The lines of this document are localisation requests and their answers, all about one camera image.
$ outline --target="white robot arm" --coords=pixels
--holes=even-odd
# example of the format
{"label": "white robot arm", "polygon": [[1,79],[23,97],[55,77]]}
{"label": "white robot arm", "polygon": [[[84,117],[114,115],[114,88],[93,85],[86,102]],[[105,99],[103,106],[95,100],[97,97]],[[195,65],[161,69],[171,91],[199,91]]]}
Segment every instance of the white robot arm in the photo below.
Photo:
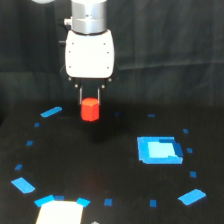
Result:
{"label": "white robot arm", "polygon": [[[53,0],[33,0],[49,3]],[[71,26],[65,48],[65,68],[69,79],[75,79],[82,104],[80,79],[108,79],[114,70],[115,51],[111,31],[107,29],[107,0],[71,0],[72,16],[64,20]]]}

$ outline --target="light blue square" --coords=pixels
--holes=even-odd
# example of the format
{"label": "light blue square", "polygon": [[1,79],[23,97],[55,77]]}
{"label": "light blue square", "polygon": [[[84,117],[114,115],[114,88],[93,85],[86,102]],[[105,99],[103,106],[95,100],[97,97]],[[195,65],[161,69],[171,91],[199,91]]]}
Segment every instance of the light blue square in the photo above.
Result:
{"label": "light blue square", "polygon": [[[138,137],[137,141],[138,141],[139,160],[142,160],[143,163],[146,163],[146,164],[182,164],[182,162],[183,162],[183,158],[176,155],[176,151],[175,151],[175,147],[174,147],[174,143],[175,143],[174,137]],[[172,144],[172,147],[174,149],[174,156],[166,155],[167,157],[163,157],[163,158],[151,158],[149,143],[152,143],[152,142],[157,143],[155,145],[165,144],[164,146],[166,146],[166,144]]]}
{"label": "light blue square", "polygon": [[148,148],[150,158],[176,157],[172,143],[149,142]]}
{"label": "light blue square", "polygon": [[195,171],[190,172],[191,177],[197,178],[197,173]]}
{"label": "light blue square", "polygon": [[83,198],[79,198],[76,203],[82,205],[83,207],[86,207],[90,203],[90,201]]}
{"label": "light blue square", "polygon": [[156,200],[150,200],[150,207],[156,208],[157,203]]}

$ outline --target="black surface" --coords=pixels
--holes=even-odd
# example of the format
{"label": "black surface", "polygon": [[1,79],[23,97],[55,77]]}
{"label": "black surface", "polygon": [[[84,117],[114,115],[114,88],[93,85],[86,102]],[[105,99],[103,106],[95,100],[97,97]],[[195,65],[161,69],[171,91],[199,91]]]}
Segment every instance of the black surface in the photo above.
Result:
{"label": "black surface", "polygon": [[[40,117],[53,106],[62,106],[63,112]],[[34,201],[50,194],[68,201],[89,199],[82,224],[224,222],[223,109],[104,105],[101,112],[99,121],[86,123],[76,104],[14,108],[0,129],[1,224],[35,223],[39,208]],[[156,117],[148,118],[149,113]],[[140,136],[174,136],[182,146],[183,164],[138,161]],[[28,140],[33,146],[26,146]],[[15,171],[19,163],[23,168]],[[196,179],[190,171],[197,172]],[[22,194],[11,184],[19,177],[36,190]],[[191,206],[177,200],[193,189],[207,197]],[[105,198],[113,199],[112,207],[104,207]],[[157,208],[149,207],[150,199],[157,200]]]}

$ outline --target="red cube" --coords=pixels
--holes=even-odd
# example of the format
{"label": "red cube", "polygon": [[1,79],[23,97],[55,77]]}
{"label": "red cube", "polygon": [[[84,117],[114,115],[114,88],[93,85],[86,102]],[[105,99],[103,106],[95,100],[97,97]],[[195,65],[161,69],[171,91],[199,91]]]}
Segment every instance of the red cube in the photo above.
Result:
{"label": "red cube", "polygon": [[86,98],[82,101],[82,119],[95,121],[99,119],[99,101],[95,98]]}

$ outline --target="blue square marker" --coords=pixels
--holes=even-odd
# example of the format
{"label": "blue square marker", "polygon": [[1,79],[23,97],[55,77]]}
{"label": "blue square marker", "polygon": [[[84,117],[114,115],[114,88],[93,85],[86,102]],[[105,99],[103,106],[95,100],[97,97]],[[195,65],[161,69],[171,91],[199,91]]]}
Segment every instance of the blue square marker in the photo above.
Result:
{"label": "blue square marker", "polygon": [[187,148],[188,153],[193,153],[193,150],[191,148]]}
{"label": "blue square marker", "polygon": [[26,143],[26,145],[27,145],[27,146],[31,146],[31,145],[33,145],[33,141],[28,141],[28,142]]}
{"label": "blue square marker", "polygon": [[15,170],[20,170],[21,168],[22,168],[22,164],[18,164],[17,166],[16,166],[16,168],[15,168]]}
{"label": "blue square marker", "polygon": [[83,207],[86,207],[90,203],[90,201],[85,200],[83,198],[79,198],[76,203],[82,205]]}
{"label": "blue square marker", "polygon": [[156,200],[150,200],[150,207],[156,208],[156,206],[157,206]]}
{"label": "blue square marker", "polygon": [[39,128],[39,127],[40,127],[40,123],[35,123],[35,124],[34,124],[34,127],[35,127],[35,128]]}
{"label": "blue square marker", "polygon": [[148,117],[156,117],[155,114],[148,114]]}
{"label": "blue square marker", "polygon": [[184,132],[185,134],[188,134],[188,133],[189,133],[188,129],[183,129],[183,132]]}
{"label": "blue square marker", "polygon": [[195,171],[190,172],[191,177],[197,178],[197,173]]}
{"label": "blue square marker", "polygon": [[65,196],[54,196],[54,199],[56,201],[64,201],[65,200]]}
{"label": "blue square marker", "polygon": [[37,205],[37,207],[41,207],[43,204],[46,204],[50,201],[54,201],[53,195],[49,195],[47,197],[41,198],[39,200],[36,200],[34,203]]}
{"label": "blue square marker", "polygon": [[112,199],[105,199],[104,205],[105,206],[112,206]]}

